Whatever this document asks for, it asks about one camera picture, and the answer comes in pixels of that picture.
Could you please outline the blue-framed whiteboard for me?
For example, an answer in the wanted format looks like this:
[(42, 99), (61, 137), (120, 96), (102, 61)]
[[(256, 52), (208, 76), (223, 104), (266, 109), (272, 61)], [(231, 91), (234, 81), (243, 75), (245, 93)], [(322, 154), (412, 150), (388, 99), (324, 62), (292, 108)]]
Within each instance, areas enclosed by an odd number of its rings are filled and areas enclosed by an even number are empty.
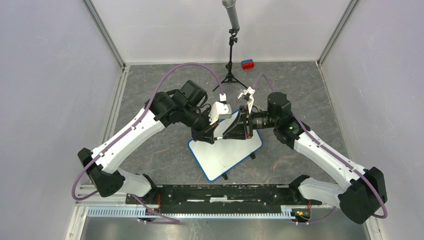
[(261, 135), (253, 131), (253, 137), (247, 140), (220, 139), (214, 144), (189, 140), (188, 149), (200, 166), (209, 182), (220, 178), (227, 171), (249, 158), (263, 145)]

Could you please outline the silver microphone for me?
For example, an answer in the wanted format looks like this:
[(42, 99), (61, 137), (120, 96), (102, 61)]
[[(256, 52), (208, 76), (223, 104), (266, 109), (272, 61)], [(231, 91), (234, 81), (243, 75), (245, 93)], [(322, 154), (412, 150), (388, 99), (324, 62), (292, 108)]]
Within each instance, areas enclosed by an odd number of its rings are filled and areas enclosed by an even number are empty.
[(224, 80), (221, 81), (222, 84), (224, 83), (238, 83), (241, 86), (243, 86), (245, 89), (247, 89), (248, 87), (243, 84), (241, 81), (239, 81), (234, 74), (232, 73), (232, 69), (233, 69), (233, 46), (234, 44), (236, 44), (238, 42), (238, 38), (237, 38), (237, 34), (240, 30), (240, 24), (239, 24), (239, 20), (238, 20), (238, 16), (237, 16), (237, 10), (236, 10), (236, 0), (222, 0), (221, 1), (223, 7), (225, 8), (229, 21), (230, 21), (230, 25), (231, 28), (229, 29), (229, 61), (228, 63), (225, 65), (225, 68), (227, 69), (227, 74), (224, 78)]

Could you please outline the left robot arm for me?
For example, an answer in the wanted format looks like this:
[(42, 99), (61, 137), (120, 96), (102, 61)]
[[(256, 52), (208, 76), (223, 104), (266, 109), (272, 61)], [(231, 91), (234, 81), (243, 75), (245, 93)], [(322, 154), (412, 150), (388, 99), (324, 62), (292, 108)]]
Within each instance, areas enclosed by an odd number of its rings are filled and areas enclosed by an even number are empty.
[(213, 144), (219, 112), (228, 108), (217, 101), (201, 111), (199, 103), (206, 97), (206, 91), (191, 80), (181, 89), (160, 91), (111, 139), (93, 150), (82, 148), (77, 157), (95, 192), (103, 198), (126, 192), (138, 196), (145, 204), (153, 203), (157, 190), (147, 177), (119, 167), (146, 140), (175, 123), (189, 127), (194, 140)]

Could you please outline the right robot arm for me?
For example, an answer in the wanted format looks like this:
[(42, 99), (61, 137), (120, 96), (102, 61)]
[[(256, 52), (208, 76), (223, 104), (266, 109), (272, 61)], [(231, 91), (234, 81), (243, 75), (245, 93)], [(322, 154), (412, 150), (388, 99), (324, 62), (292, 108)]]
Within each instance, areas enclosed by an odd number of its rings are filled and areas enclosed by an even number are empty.
[(367, 169), (325, 143), (292, 112), (285, 93), (270, 93), (267, 109), (253, 111), (254, 92), (249, 88), (238, 95), (247, 104), (239, 107), (236, 119), (223, 132), (225, 140), (248, 140), (254, 130), (272, 129), (281, 144), (304, 155), (335, 180), (330, 183), (308, 175), (297, 177), (289, 184), (288, 196), (293, 203), (315, 200), (329, 204), (334, 210), (341, 209), (356, 224), (363, 224), (370, 217), (388, 217), (385, 177), (381, 170)]

